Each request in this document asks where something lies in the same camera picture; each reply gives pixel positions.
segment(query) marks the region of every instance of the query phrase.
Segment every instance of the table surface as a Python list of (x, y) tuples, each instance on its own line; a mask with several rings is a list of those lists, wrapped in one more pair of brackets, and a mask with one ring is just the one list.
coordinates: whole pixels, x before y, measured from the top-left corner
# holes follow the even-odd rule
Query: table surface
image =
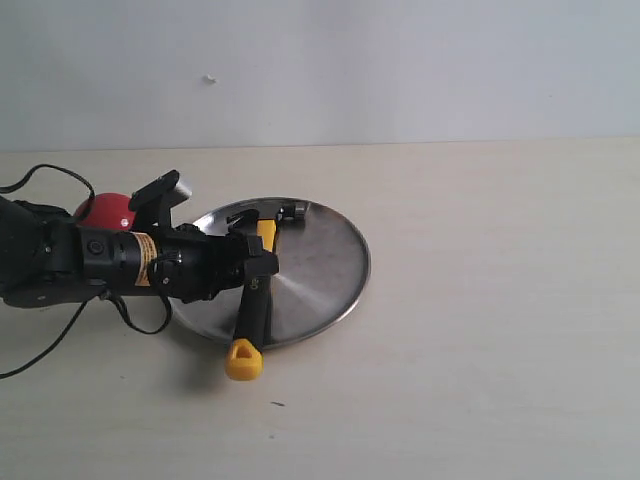
[[(639, 155), (637, 138), (1, 154), (0, 183), (48, 162), (102, 192), (176, 168), (194, 191), (176, 221), (309, 198), (362, 230), (372, 275), (345, 321), (249, 383), (178, 325), (138, 335), (92, 302), (0, 382), (0, 478), (637, 478)], [(84, 195), (43, 171), (19, 198)], [(71, 312), (3, 306), (0, 370)]]

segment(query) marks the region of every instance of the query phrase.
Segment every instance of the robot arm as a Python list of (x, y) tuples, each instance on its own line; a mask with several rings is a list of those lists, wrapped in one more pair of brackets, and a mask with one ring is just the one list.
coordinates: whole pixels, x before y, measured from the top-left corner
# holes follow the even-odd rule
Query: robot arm
[[(80, 225), (78, 220), (91, 207), (93, 189), (73, 172), (45, 166), (79, 179), (91, 196), (79, 217), (59, 207), (0, 196), (0, 297), (7, 305), (36, 308), (80, 302), (72, 324), (86, 302), (106, 298), (129, 326), (142, 331), (128, 319), (122, 297), (158, 295), (167, 308), (160, 331), (171, 316), (167, 297), (185, 303), (211, 300), (222, 290), (242, 286), (245, 278), (278, 272), (277, 257), (263, 248), (256, 235), (237, 228), (229, 228), (227, 235), (206, 235), (191, 224), (173, 228), (171, 208), (191, 193), (175, 170), (133, 194), (129, 203), (135, 212), (132, 231), (115, 231)], [(17, 184), (0, 188), (0, 193), (17, 190), (40, 167)], [(245, 221), (251, 221), (253, 213), (248, 211)], [(230, 227), (242, 216), (230, 219)]]

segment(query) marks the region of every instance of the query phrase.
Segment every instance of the warning label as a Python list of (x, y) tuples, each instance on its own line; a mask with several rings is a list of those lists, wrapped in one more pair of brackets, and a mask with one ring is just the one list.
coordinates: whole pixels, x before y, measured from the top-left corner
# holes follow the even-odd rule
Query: warning label
[(153, 243), (153, 239), (146, 233), (131, 233), (133, 233), (138, 245), (140, 245), (140, 270), (138, 271), (138, 278), (136, 278), (136, 287), (148, 287), (147, 267), (151, 260), (158, 256), (158, 250), (156, 249), (156, 244)]

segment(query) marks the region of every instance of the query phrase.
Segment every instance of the stainless steel plate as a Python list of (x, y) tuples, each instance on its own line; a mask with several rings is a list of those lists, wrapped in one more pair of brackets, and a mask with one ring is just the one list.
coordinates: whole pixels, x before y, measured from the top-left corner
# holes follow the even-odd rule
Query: stainless steel plate
[[(269, 216), (293, 198), (258, 198), (207, 213), (194, 222), (209, 235), (227, 233), (228, 216), (256, 208)], [(358, 229), (323, 205), (309, 205), (304, 228), (283, 226), (276, 253), (280, 273), (273, 277), (271, 338), (265, 348), (311, 337), (344, 318), (356, 305), (369, 278), (369, 248)], [(176, 318), (187, 328), (231, 343), (242, 289), (221, 292), (210, 302), (172, 300)]]

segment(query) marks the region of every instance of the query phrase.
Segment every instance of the cable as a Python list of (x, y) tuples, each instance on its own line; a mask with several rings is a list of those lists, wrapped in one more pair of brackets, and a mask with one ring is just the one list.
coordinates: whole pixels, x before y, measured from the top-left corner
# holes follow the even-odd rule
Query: cable
[(69, 333), (69, 330), (71, 330), (71, 327), (73, 327), (73, 325), (76, 323), (76, 320), (78, 320), (78, 317), (80, 316), (80, 314), (84, 310), (84, 307), (87, 306), (87, 303), (89, 303), (89, 300), (86, 300), (86, 301), (84, 301), (84, 302), (82, 302), (80, 304), (80, 306), (76, 310), (76, 313), (73, 314), (73, 317), (71, 317), (71, 320), (69, 320), (69, 323), (67, 323), (67, 326), (64, 327), (64, 330), (62, 330), (60, 335), (58, 335), (58, 338), (56, 338), (51, 345), (49, 345), (40, 354), (38, 354), (35, 357), (33, 357), (31, 360), (29, 360), (27, 363), (25, 363), (21, 367), (15, 368), (15, 369), (13, 369), (13, 370), (11, 370), (9, 372), (0, 373), (0, 380), (4, 380), (5, 378), (13, 377), (14, 375), (18, 375), (19, 373), (24, 372), (28, 368), (34, 366), (36, 363), (38, 363), (44, 357), (49, 355), (60, 344), (60, 342), (62, 342), (64, 337), (67, 336), (67, 333)]
[(13, 192), (15, 192), (17, 190), (20, 190), (22, 187), (24, 187), (27, 184), (27, 182), (31, 179), (33, 174), (37, 170), (40, 170), (41, 168), (51, 168), (52, 170), (57, 170), (59, 172), (66, 173), (67, 175), (69, 175), (69, 176), (75, 178), (76, 180), (78, 180), (80, 183), (82, 183), (85, 187), (87, 187), (89, 189), (89, 197), (87, 198), (87, 203), (85, 203), (84, 208), (82, 209), (82, 212), (80, 212), (80, 214), (77, 215), (77, 216), (70, 217), (69, 219), (67, 219), (67, 221), (70, 221), (71, 223), (73, 223), (73, 222), (81, 222), (82, 220), (87, 218), (89, 213), (91, 213), (91, 209), (93, 208), (93, 201), (96, 198), (96, 193), (93, 190), (93, 186), (84, 177), (78, 175), (76, 172), (73, 172), (73, 171), (71, 171), (71, 170), (69, 170), (67, 168), (64, 168), (64, 167), (58, 167), (57, 165), (50, 165), (48, 163), (41, 163), (39, 165), (36, 165), (36, 166), (32, 167), (25, 174), (25, 176), (22, 177), (22, 179), (20, 179), (19, 181), (17, 181), (13, 185), (7, 185), (6, 187), (0, 187), (0, 194), (13, 193)]
[(131, 321), (131, 316), (129, 315), (127, 304), (124, 302), (124, 300), (120, 295), (116, 295), (112, 293), (107, 296), (106, 300), (109, 300), (111, 303), (113, 303), (113, 305), (116, 307), (116, 310), (120, 314), (122, 321), (124, 321), (127, 327), (131, 328), (132, 330), (135, 330), (138, 333), (142, 333), (143, 335), (156, 335), (162, 332), (165, 328), (167, 328), (167, 326), (171, 322), (171, 317), (173, 316), (173, 309), (171, 308), (171, 303), (169, 302), (169, 299), (162, 294), (160, 294), (159, 297), (160, 297), (160, 300), (162, 300), (162, 303), (165, 308), (165, 317), (162, 324), (155, 330), (144, 330), (138, 327), (137, 325), (135, 325)]

